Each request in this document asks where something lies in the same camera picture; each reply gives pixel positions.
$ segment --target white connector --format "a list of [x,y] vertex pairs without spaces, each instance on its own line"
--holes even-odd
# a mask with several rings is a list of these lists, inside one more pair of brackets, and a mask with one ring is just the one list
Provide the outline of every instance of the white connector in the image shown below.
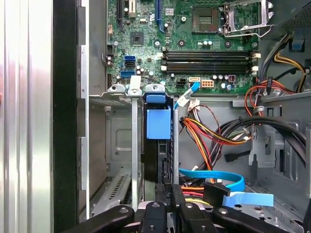
[[167,71],[167,66],[161,66],[161,71]]
[[188,106],[188,112],[190,112],[194,107],[198,111],[200,110],[200,101],[198,99],[190,100],[189,106]]
[[258,67],[258,66],[253,66],[253,67],[252,67],[252,72],[258,71],[258,70],[259,70],[259,67]]
[[136,18],[136,0],[130,0],[129,2],[129,16],[130,18]]
[[261,53],[254,53],[254,54],[252,54],[252,58],[253,58],[253,59],[259,59],[259,58],[261,58]]

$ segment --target chip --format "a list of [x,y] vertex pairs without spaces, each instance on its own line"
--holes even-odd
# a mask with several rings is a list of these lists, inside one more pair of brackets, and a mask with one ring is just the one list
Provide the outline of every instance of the chip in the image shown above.
[[131,32],[131,46],[144,45],[144,32]]

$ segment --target yellow cable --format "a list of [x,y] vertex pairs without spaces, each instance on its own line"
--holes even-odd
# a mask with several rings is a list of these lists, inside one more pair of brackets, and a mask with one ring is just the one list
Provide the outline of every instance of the yellow cable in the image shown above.
[[199,199],[186,198],[185,200],[189,201],[189,202],[198,202],[198,203],[201,203],[201,204],[210,205],[207,202],[205,202],[203,200],[199,200]]
[[243,140],[243,141],[233,141],[233,140],[230,140],[230,139],[226,139],[224,137],[221,137],[219,136],[218,134],[214,133],[212,130],[210,130],[209,128],[205,127],[204,125],[202,125],[200,122],[196,121],[196,120],[193,120],[193,119],[190,119],[190,118],[186,118],[187,120],[190,120],[198,125],[200,125],[202,128],[204,128],[206,131],[208,131],[209,133],[211,133],[212,135],[214,135],[215,137],[225,141],[225,142],[228,142],[228,143],[231,143],[231,144],[243,144],[245,143],[247,140]]
[[278,52],[274,56],[274,61],[275,62],[280,62],[280,63],[285,63],[285,64],[289,64],[289,65],[295,66],[302,72],[302,78],[301,78],[299,86],[298,86],[298,91],[301,92],[302,84],[303,84],[303,82],[305,80],[305,77],[306,77],[306,73],[305,73],[303,67],[299,63],[295,62],[292,59],[289,59],[289,58],[286,58],[286,57],[282,57],[279,53],[280,52]]

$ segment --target blue plastic clip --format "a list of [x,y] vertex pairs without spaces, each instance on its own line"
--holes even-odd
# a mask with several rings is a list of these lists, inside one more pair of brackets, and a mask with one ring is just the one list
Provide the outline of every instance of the blue plastic clip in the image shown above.
[[229,207],[237,204],[273,206],[273,197],[273,194],[266,193],[233,192],[229,197],[224,196],[223,205]]

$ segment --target mounting hole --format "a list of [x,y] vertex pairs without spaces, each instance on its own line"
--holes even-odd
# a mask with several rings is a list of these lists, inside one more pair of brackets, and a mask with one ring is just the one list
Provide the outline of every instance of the mounting hole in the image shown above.
[[254,207],[254,210],[255,211],[262,211],[262,208],[261,207]]
[[299,221],[299,220],[294,219],[293,221],[296,222],[296,223],[298,223],[300,226],[303,225],[303,222],[301,222],[301,221]]

